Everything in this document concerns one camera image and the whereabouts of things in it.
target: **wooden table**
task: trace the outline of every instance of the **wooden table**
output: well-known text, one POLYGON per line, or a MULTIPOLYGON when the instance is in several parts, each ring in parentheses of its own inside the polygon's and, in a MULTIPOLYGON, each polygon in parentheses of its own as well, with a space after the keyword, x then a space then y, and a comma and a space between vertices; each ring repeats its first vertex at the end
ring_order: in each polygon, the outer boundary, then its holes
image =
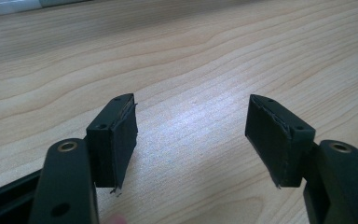
POLYGON ((306 223, 244 136, 251 93, 358 147, 358 0, 92 1, 0 17, 0 186, 134 92, 138 145, 101 221, 306 223))

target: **round hole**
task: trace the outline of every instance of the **round hole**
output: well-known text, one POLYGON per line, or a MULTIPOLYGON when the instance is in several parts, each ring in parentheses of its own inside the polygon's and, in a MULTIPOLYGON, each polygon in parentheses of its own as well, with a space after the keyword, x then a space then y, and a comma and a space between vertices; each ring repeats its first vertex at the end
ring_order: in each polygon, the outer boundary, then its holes
POLYGON ((104 129, 104 128, 106 128, 107 126, 106 126, 106 124, 99 124, 99 125, 97 125, 97 129, 104 129))
POLYGON ((339 143, 332 143, 330 144, 330 147, 332 147, 334 150, 339 151, 339 152, 343 152, 343 153, 350 153, 351 149, 349 147, 346 147, 342 144, 339 143))
POLYGON ((60 203, 51 209, 50 214, 52 217, 62 217, 69 211, 70 208, 71 206, 69 203, 60 203))
POLYGON ((77 148, 76 142, 64 142, 58 146, 58 150, 60 152, 67 152, 67 151, 73 150, 75 148, 77 148))

